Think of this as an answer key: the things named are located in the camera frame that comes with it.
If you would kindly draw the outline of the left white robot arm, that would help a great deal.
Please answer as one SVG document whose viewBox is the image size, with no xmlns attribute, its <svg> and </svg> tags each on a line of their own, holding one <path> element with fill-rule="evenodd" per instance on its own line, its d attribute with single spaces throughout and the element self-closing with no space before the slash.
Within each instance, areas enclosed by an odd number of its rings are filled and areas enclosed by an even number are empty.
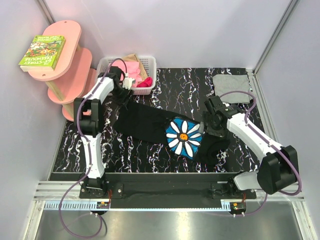
<svg viewBox="0 0 320 240">
<path fill-rule="evenodd" d="M 103 198 L 108 193 L 101 153 L 101 136 L 105 125 L 102 104 L 111 95 L 116 104 L 126 106 L 134 94 L 131 90 L 134 81 L 119 67 L 110 65 L 98 75 L 89 92 L 73 102 L 73 122 L 85 151 L 86 171 L 81 178 L 81 190 L 97 198 Z"/>
</svg>

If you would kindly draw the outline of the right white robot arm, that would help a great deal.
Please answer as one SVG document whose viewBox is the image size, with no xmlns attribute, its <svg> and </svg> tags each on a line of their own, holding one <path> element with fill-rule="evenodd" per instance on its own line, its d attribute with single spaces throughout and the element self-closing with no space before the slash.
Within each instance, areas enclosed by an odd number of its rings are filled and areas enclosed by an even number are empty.
<svg viewBox="0 0 320 240">
<path fill-rule="evenodd" d="M 219 96 L 205 101 L 201 131 L 227 139 L 236 135 L 255 154 L 260 162 L 258 170 L 237 173 L 228 181 L 227 192 L 239 198 L 246 190 L 263 190 L 268 195 L 284 193 L 284 188 L 297 183 L 294 195 L 302 190 L 299 175 L 298 153 L 291 146 L 283 146 L 256 127 L 236 105 L 225 105 Z"/>
</svg>

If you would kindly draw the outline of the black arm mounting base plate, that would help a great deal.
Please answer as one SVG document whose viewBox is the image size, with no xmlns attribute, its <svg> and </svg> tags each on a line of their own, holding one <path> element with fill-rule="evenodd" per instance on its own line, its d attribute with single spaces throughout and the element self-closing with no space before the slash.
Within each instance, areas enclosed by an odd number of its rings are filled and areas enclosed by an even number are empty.
<svg viewBox="0 0 320 240">
<path fill-rule="evenodd" d="M 85 180 L 81 199 L 111 199 L 111 207 L 134 210 L 211 210 L 222 200 L 253 200 L 253 189 L 237 190 L 234 173 L 106 173 Z"/>
</svg>

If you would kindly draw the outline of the black daisy print t-shirt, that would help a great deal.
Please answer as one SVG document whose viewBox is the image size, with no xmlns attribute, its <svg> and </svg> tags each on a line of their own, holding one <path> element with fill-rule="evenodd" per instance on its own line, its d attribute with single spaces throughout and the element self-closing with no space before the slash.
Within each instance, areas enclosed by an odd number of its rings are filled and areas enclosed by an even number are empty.
<svg viewBox="0 0 320 240">
<path fill-rule="evenodd" d="M 215 165 L 218 152 L 230 145 L 229 138 L 201 132 L 200 123 L 185 115 L 134 101 L 120 108 L 113 128 L 125 136 L 162 144 L 171 153 L 208 165 Z"/>
</svg>

